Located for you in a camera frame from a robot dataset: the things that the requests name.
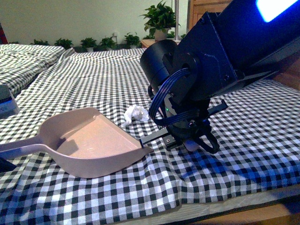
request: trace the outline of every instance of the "wall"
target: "wall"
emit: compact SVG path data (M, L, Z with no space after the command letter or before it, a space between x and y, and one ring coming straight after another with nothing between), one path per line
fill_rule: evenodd
M102 38L118 33L118 43L128 32L137 32L140 38L144 31L143 19L150 5L159 0L0 0L0 22L8 42L30 44L33 39L47 40L51 45L59 38L73 41L92 37ZM174 1L166 0L173 7ZM180 0L179 34L186 33L188 0Z

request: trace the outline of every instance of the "wooden cabinet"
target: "wooden cabinet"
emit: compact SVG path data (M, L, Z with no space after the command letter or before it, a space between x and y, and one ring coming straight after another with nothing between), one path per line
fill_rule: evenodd
M191 0L189 11L189 25L191 29L205 12L220 13L231 0Z

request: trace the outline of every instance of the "crumpled paper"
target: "crumpled paper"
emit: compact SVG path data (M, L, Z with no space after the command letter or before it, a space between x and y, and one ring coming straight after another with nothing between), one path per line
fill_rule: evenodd
M132 118L135 118L136 120L143 121L143 122L149 120L148 111L138 105L130 106L124 113L124 117L125 117L125 122L121 125L121 127L126 127L129 124L131 124Z

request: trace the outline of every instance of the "checkered cloth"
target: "checkered cloth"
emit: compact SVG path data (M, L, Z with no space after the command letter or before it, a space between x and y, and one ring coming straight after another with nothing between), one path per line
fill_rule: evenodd
M33 137L46 118L76 108L95 107L119 127L129 106L149 109L142 53L75 53L59 61L18 95L20 113L0 120L1 143ZM166 150L157 140L140 161L96 179L65 173L47 153L11 160L18 167L1 174L0 224L108 224L299 184L300 92L262 80L211 104L222 98L229 108L210 119L221 149L215 155ZM125 129L135 138L157 130L151 120Z
M18 94L64 51L60 46L0 45L0 84L7 84L13 95Z

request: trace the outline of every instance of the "pink dustpan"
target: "pink dustpan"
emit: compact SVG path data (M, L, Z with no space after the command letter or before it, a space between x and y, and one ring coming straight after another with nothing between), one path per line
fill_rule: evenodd
M0 145L0 158L45 151L67 173L95 178L119 171L152 151L95 108L64 112L45 120L29 139Z

